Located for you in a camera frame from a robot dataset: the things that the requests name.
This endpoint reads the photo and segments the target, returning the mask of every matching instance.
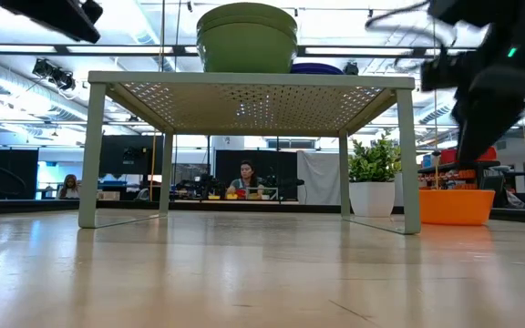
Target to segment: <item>wooden floor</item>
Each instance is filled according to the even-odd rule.
[[[0,327],[525,328],[521,223],[403,237],[336,215],[76,219],[0,216]]]

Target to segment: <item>orange bowl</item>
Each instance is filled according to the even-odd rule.
[[[489,220],[494,195],[493,190],[420,190],[420,221],[483,225]]]

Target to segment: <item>green bowl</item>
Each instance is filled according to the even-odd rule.
[[[246,2],[221,5],[212,9],[200,18],[197,24],[197,30],[200,31],[206,23],[209,23],[215,19],[235,15],[261,16],[270,18],[297,34],[297,22],[295,22],[294,18],[292,18],[291,15],[287,14],[281,8],[277,8],[272,5]]]
[[[198,37],[200,37],[205,32],[218,27],[223,26],[227,24],[236,24],[236,23],[251,23],[251,24],[260,24],[264,26],[269,26],[274,29],[277,29],[286,35],[288,35],[293,42],[297,43],[297,31],[296,29],[293,31],[292,29],[286,27],[285,25],[281,24],[279,21],[271,18],[266,18],[262,16],[256,16],[256,15],[233,15],[233,16],[226,16],[217,18],[214,20],[211,20],[210,22],[204,24],[201,29],[198,30]]]
[[[285,33],[260,24],[215,27],[198,38],[205,72],[288,74],[297,45]]]

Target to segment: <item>person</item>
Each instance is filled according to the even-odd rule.
[[[57,200],[78,200],[77,176],[68,174],[64,178],[64,185],[56,195]]]
[[[261,181],[256,176],[254,166],[248,160],[243,160],[241,163],[241,178],[234,180],[230,187],[226,190],[226,195],[235,194],[237,190],[246,190],[247,188],[264,188]],[[248,190],[248,199],[261,200],[263,198],[262,189]]]

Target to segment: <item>perforated tabletop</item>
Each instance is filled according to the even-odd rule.
[[[396,103],[412,77],[90,72],[107,95],[175,134],[337,137]]]

